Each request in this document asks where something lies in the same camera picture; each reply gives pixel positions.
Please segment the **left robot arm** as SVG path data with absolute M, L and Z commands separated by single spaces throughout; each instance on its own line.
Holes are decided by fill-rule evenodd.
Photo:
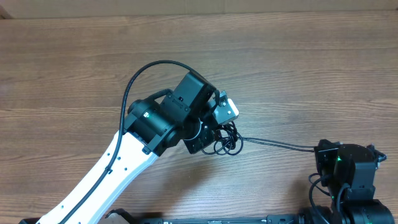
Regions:
M 224 91 L 188 72 L 176 89 L 136 100 L 99 161 L 55 208 L 21 223 L 98 223 L 126 187 L 166 149 L 183 141 L 190 154 L 216 142 L 237 111 Z

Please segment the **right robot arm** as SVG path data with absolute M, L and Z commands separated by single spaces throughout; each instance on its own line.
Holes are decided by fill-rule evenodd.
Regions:
M 297 223 L 394 223 L 391 211 L 374 198 L 374 178 L 387 156 L 373 144 L 343 144 L 320 140 L 314 147 L 319 179 L 308 193 L 310 206 L 302 209 Z M 318 185 L 328 189 L 330 207 L 315 205 L 313 190 Z

